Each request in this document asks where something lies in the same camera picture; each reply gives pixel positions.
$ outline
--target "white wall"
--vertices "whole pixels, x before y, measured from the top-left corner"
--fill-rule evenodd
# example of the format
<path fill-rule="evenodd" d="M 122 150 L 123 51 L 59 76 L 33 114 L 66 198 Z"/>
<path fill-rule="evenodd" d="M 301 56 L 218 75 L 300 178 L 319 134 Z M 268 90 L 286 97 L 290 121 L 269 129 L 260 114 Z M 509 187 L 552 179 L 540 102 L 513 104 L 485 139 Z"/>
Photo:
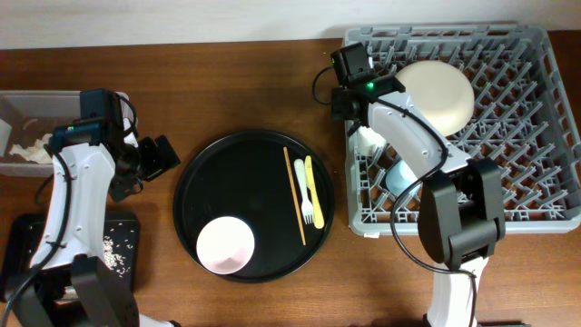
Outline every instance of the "white wall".
<path fill-rule="evenodd" d="M 312 39 L 363 25 L 581 29 L 580 14 L 579 0 L 0 0 L 0 48 Z"/>

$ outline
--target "black tray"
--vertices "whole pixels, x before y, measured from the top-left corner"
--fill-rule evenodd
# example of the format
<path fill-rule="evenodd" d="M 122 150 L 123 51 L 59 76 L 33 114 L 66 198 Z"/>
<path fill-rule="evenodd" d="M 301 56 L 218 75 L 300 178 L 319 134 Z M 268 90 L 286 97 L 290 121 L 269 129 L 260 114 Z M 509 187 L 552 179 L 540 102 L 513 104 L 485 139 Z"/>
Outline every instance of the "black tray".
<path fill-rule="evenodd" d="M 319 230 L 313 224 L 303 225 L 306 246 L 300 239 L 284 146 L 291 167 L 295 159 L 312 158 L 325 226 Z M 222 216 L 242 219 L 254 233 L 254 254 L 238 272 L 219 276 L 235 282 L 267 282 L 299 269 L 319 250 L 334 209 L 332 181 L 311 149 L 276 132 L 246 131 L 211 144 L 188 164 L 175 193 L 173 222 L 182 245 L 200 264 L 196 242 L 203 226 Z"/>
<path fill-rule="evenodd" d="M 46 215 L 31 213 L 22 215 L 13 222 L 10 238 L 6 247 L 4 264 L 0 273 L 0 298 L 4 298 L 5 285 L 9 277 L 29 270 L 28 265 L 38 248 L 43 235 Z M 115 245 L 113 254 L 123 259 L 125 272 L 119 276 L 124 285 L 133 290 L 135 270 L 137 269 L 137 247 L 140 225 L 133 213 L 111 212 L 105 214 L 103 238 L 109 237 Z"/>

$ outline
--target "crumpled white paper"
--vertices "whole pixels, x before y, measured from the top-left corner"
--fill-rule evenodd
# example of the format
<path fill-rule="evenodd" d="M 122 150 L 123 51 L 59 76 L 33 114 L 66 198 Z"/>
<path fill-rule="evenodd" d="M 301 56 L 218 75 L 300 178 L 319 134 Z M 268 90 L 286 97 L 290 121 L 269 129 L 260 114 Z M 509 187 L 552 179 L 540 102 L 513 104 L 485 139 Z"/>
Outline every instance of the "crumpled white paper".
<path fill-rule="evenodd" d="M 48 144 L 48 139 L 53 136 L 52 134 L 45 134 L 42 139 L 36 140 L 34 146 L 29 146 L 25 149 L 22 146 L 15 144 L 10 149 L 10 154 L 18 154 L 22 156 L 27 161 L 32 161 L 40 164 L 52 164 L 53 159 L 44 150 L 44 145 Z"/>

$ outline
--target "round black tray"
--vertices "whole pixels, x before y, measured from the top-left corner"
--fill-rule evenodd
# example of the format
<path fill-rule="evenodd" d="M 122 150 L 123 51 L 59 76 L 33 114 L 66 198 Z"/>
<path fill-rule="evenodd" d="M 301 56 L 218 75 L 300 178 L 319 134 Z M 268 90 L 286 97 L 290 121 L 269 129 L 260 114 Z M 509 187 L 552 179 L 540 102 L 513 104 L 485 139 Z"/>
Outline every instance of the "round black tray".
<path fill-rule="evenodd" d="M 304 225 L 306 246 L 292 200 L 283 147 L 289 151 L 297 197 L 299 184 L 293 162 L 310 155 L 325 226 Z M 219 275 L 235 282 L 267 282 L 299 269 L 319 250 L 333 222 L 333 184 L 322 161 L 301 142 L 271 131 L 232 134 L 208 146 L 185 168 L 173 200 L 173 222 L 190 256 L 198 234 L 214 218 L 233 216 L 252 229 L 255 249 L 246 266 Z"/>

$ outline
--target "yellow knife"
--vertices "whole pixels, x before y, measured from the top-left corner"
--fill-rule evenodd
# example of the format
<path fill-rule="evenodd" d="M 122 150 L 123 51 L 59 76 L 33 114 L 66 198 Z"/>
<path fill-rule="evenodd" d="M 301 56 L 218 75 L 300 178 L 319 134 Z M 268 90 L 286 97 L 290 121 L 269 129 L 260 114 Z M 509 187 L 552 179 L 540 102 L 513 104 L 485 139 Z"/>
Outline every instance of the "yellow knife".
<path fill-rule="evenodd" d="M 315 228 L 321 229 L 325 225 L 325 220 L 323 219 L 323 212 L 320 210 L 317 189 L 315 188 L 315 177 L 312 174 L 312 161 L 310 155 L 307 155 L 305 158 L 305 171 L 305 173 L 307 173 L 307 187 L 310 190 L 310 199 L 314 209 Z"/>

